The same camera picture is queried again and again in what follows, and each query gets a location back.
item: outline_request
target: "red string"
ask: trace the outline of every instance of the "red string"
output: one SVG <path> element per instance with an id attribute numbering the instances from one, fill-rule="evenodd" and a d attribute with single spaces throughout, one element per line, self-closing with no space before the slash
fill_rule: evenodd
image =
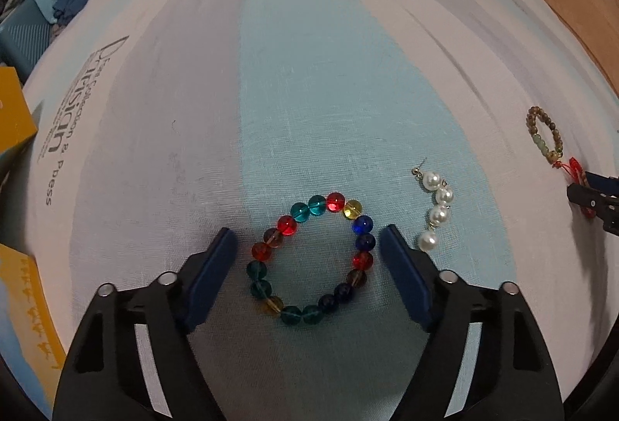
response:
<path id="1" fill-rule="evenodd" d="M 578 159 L 576 159 L 575 157 L 571 157 L 569 159 L 569 165 L 566 165 L 562 161 L 557 161 L 555 164 L 553 164 L 553 166 L 555 168 L 563 168 L 563 170 L 565 170 L 565 172 L 569 175 L 569 177 L 574 183 L 587 187 L 589 186 L 589 183 L 587 182 L 587 177 L 584 174 L 583 167 L 578 162 Z M 583 212 L 583 215 L 587 218 L 595 217 L 595 210 L 593 210 L 592 208 L 581 206 L 581 211 Z"/>

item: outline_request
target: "teal bead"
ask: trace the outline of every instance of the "teal bead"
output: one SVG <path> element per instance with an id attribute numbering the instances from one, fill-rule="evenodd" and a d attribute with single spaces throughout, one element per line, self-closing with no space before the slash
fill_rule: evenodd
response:
<path id="1" fill-rule="evenodd" d="M 322 215 L 327 211 L 327 198 L 320 194 L 312 196 L 308 201 L 308 207 L 312 215 Z"/>
<path id="2" fill-rule="evenodd" d="M 264 262 L 252 261 L 247 264 L 245 272 L 247 273 L 247 276 L 250 277 L 250 280 L 261 280 L 262 278 L 267 276 L 267 266 L 266 264 L 264 264 Z"/>
<path id="3" fill-rule="evenodd" d="M 303 319 L 301 310 L 296 306 L 286 306 L 279 317 L 286 325 L 299 325 Z"/>
<path id="4" fill-rule="evenodd" d="M 305 222 L 308 218 L 310 218 L 310 208 L 305 203 L 295 203 L 290 208 L 290 215 L 297 222 Z"/>
<path id="5" fill-rule="evenodd" d="M 273 288 L 266 280 L 256 280 L 251 284 L 250 292 L 256 299 L 266 299 L 273 293 Z"/>
<path id="6" fill-rule="evenodd" d="M 303 309 L 303 321 L 308 325 L 316 325 L 324 318 L 324 313 L 321 312 L 318 306 L 305 306 Z"/>

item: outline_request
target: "silver rivet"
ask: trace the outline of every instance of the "silver rivet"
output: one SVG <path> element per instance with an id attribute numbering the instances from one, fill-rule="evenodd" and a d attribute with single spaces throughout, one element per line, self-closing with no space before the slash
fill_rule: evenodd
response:
<path id="1" fill-rule="evenodd" d="M 98 290 L 97 293 L 101 296 L 101 297 L 107 297 L 109 294 L 111 294 L 113 291 L 115 290 L 114 285 L 112 285 L 111 283 L 104 283 L 103 285 L 101 285 Z"/>
<path id="2" fill-rule="evenodd" d="M 160 275 L 159 278 L 157 278 L 157 281 L 159 281 L 162 285 L 171 285 L 176 281 L 176 278 L 176 273 L 168 271 L 167 273 Z"/>
<path id="3" fill-rule="evenodd" d="M 441 271 L 438 275 L 445 283 L 456 283 L 458 281 L 458 275 L 448 269 Z"/>
<path id="4" fill-rule="evenodd" d="M 505 282 L 503 284 L 503 290 L 505 290 L 510 295 L 516 295 L 518 292 L 520 292 L 520 288 L 518 288 L 518 285 L 512 283 L 511 281 Z"/>

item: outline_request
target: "earring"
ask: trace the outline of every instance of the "earring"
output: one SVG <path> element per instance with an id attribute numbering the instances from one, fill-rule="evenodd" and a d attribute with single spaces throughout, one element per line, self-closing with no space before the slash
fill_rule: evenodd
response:
<path id="1" fill-rule="evenodd" d="M 428 212 L 428 227 L 427 230 L 419 235 L 417 247 L 419 250 L 428 253 L 438 245 L 438 236 L 436 228 L 445 225 L 451 218 L 451 203 L 454 201 L 454 191 L 447 184 L 447 181 L 436 172 L 422 172 L 420 167 L 422 163 L 413 168 L 410 172 L 419 180 L 423 186 L 431 192 L 434 192 L 434 205 Z"/>

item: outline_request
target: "pearl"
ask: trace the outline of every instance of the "pearl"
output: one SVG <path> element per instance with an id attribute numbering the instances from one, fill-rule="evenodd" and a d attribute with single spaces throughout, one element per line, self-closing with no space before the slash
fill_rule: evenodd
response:
<path id="1" fill-rule="evenodd" d="M 438 245 L 438 237 L 434 231 L 424 231 L 419 235 L 419 239 L 417 240 L 419 250 L 428 253 L 436 247 L 436 245 Z"/>
<path id="2" fill-rule="evenodd" d="M 439 188 L 443 179 L 441 175 L 435 172 L 425 172 L 423 174 L 423 186 L 429 191 L 435 191 Z"/>
<path id="3" fill-rule="evenodd" d="M 443 205 L 436 205 L 429 211 L 429 223 L 434 227 L 440 227 L 450 221 L 451 210 Z"/>
<path id="4" fill-rule="evenodd" d="M 438 205 L 448 205 L 454 201 L 454 190 L 448 185 L 442 185 L 436 190 L 434 198 Z"/>

